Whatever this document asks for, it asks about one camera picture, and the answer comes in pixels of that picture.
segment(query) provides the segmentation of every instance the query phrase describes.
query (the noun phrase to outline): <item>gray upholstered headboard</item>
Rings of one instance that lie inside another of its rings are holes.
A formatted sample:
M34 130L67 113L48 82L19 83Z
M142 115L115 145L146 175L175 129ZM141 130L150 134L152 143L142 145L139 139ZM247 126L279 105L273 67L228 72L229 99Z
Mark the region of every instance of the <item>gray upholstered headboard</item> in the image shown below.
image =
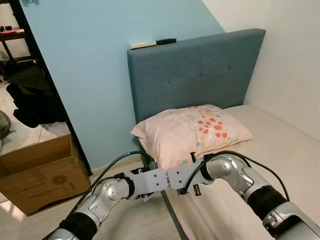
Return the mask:
M136 122L166 109L242 105L265 33L255 28L128 50Z

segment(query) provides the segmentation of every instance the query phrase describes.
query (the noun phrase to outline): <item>white bed sheet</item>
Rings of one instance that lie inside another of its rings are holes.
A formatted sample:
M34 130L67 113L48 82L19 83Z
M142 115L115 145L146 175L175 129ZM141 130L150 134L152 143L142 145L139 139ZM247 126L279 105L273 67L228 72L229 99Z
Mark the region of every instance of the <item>white bed sheet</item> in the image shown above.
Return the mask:
M290 200L319 225L319 142L255 106L236 106L226 111L252 132L254 140L214 152L236 151L270 167L283 180ZM254 164L251 166L284 194L271 173ZM264 229L262 221L224 180L200 185L200 190L202 195L197 197L192 188L186 196L178 196L176 190L166 191L190 240L273 239Z

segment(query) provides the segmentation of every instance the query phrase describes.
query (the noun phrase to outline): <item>pillow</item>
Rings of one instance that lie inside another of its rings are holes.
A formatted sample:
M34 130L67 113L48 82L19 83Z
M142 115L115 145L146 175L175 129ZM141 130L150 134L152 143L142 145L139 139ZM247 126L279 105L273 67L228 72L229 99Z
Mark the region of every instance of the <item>pillow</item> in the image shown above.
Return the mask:
M131 134L165 170L191 163L191 152L198 156L253 139L238 120L213 105L162 111L138 123Z

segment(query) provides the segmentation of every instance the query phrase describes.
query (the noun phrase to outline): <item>black rubber joint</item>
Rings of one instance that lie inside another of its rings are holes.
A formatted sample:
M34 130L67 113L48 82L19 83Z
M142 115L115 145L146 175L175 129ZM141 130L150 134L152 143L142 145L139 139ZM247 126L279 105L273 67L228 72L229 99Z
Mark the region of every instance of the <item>black rubber joint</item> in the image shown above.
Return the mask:
M81 212L76 212L63 220L59 227L73 233L79 240L92 240L97 233L95 222Z
M128 198L130 198L135 193L135 184L134 184L134 181L132 181L129 177L126 177L125 180L129 186Z
M204 160L204 161L209 161L209 160L213 159L214 156L215 156L214 153L210 153L210 154L203 155L203 160ZM210 177L209 172L208 172L208 170L207 170L207 164L204 164L204 165L200 168L200 172L201 172L202 176L203 176L206 180L208 180L208 181L212 180L212 178Z
M275 207L287 202L280 192L272 186L263 186L254 191L248 198L248 205L263 220Z

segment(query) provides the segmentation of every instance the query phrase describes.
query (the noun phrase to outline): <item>white wall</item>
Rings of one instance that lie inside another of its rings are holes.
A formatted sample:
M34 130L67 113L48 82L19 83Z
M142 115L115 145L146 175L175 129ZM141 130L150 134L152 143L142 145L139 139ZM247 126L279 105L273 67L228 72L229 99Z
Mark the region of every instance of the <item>white wall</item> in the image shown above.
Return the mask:
M0 4L0 26L19 27L13 16L10 4ZM14 58L29 56L28 46L24 39L15 39L5 42ZM9 59L2 43L0 43L0 60Z
M203 2L226 32L266 29L245 103L320 140L320 1Z

